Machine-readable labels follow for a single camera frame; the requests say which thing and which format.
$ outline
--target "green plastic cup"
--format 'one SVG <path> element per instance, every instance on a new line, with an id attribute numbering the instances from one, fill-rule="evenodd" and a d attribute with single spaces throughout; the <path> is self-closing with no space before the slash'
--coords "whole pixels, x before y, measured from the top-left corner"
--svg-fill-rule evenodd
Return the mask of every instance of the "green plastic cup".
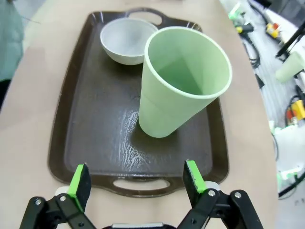
<path id="1" fill-rule="evenodd" d="M 144 51 L 139 124 L 166 137 L 224 93 L 232 67 L 208 36 L 185 27 L 155 32 Z"/>

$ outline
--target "green clip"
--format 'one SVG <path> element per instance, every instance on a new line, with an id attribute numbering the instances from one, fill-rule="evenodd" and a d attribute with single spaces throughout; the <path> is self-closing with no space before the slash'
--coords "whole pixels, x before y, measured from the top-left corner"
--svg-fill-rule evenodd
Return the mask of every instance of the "green clip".
<path id="1" fill-rule="evenodd" d="M 186 163 L 192 176 L 193 183 L 195 184 L 197 193 L 203 193 L 206 190 L 206 185 L 195 161 L 186 161 Z"/>

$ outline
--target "cup rim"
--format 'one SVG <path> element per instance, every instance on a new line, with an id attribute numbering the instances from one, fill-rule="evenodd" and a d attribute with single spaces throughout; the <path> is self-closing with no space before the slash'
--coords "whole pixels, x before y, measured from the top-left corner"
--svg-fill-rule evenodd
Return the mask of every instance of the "cup rim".
<path id="1" fill-rule="evenodd" d="M 156 70 L 154 69 L 152 63 L 150 62 L 149 60 L 149 55 L 148 55 L 148 47 L 150 45 L 150 42 L 151 40 L 156 36 L 158 35 L 159 33 L 163 32 L 163 31 L 167 31 L 167 30 L 186 30 L 186 31 L 189 31 L 189 32 L 194 32 L 194 33 L 197 33 L 198 35 L 201 35 L 203 36 L 204 38 L 208 39 L 210 42 L 213 43 L 213 45 L 215 45 L 219 50 L 220 52 L 223 54 L 224 58 L 226 59 L 226 62 L 228 64 L 228 67 L 229 67 L 229 79 L 226 83 L 226 85 L 217 93 L 214 93 L 214 94 L 209 94 L 209 95 L 196 95 L 196 94 L 190 94 L 190 93 L 187 93 L 187 92 L 184 92 L 184 91 L 181 91 L 177 88 L 175 88 L 174 86 L 170 85 L 168 82 L 166 82 L 157 72 Z M 231 63 L 230 63 L 230 60 L 227 56 L 227 54 L 224 52 L 224 50 L 219 46 L 219 44 L 217 44 L 212 38 L 208 37 L 207 35 L 197 31 L 197 30 L 194 30 L 194 29 L 190 29 L 190 28 L 186 28 L 186 27 L 182 27 L 182 26 L 171 26 L 171 27 L 166 27 L 166 28 L 163 28 L 163 29 L 160 29 L 158 31 L 156 31 L 154 34 L 152 34 L 149 39 L 147 40 L 146 42 L 146 45 L 145 45 L 145 48 L 144 48 L 144 59 L 146 60 L 146 64 L 148 65 L 150 71 L 152 71 L 153 75 L 160 81 L 160 83 L 162 83 L 164 86 L 166 86 L 167 88 L 171 89 L 172 91 L 176 92 L 177 94 L 180 94 L 180 95 L 183 95 L 185 97 L 189 97 L 189 98 L 192 98 L 192 99 L 214 99 L 214 98 L 217 98 L 219 97 L 221 94 L 223 94 L 227 89 L 228 87 L 230 86 L 231 84 L 231 81 L 232 81 L 232 66 L 231 66 Z"/>

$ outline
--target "white object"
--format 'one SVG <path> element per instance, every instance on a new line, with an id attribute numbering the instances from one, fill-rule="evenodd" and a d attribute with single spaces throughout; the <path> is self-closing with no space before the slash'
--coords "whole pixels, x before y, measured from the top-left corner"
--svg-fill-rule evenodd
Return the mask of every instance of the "white object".
<path id="1" fill-rule="evenodd" d="M 111 59 L 135 65 L 143 63 L 145 44 L 157 30 L 157 27 L 141 19 L 120 18 L 105 25 L 100 39 Z"/>
<path id="2" fill-rule="evenodd" d="M 61 194 L 61 193 L 67 193 L 69 190 L 69 186 L 61 186 L 55 191 L 55 196 Z"/>
<path id="3" fill-rule="evenodd" d="M 275 77 L 278 81 L 285 83 L 304 68 L 304 57 L 299 52 L 295 51 L 289 55 L 282 67 L 276 71 Z"/>

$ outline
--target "yellow connector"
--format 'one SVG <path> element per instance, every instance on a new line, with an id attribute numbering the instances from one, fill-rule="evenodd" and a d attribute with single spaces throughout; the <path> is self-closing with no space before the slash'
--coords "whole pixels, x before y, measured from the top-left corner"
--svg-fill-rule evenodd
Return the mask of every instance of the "yellow connector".
<path id="1" fill-rule="evenodd" d="M 302 120 L 305 118 L 305 109 L 304 109 L 302 100 L 296 101 L 291 106 L 292 106 L 292 109 L 296 112 L 297 120 Z"/>

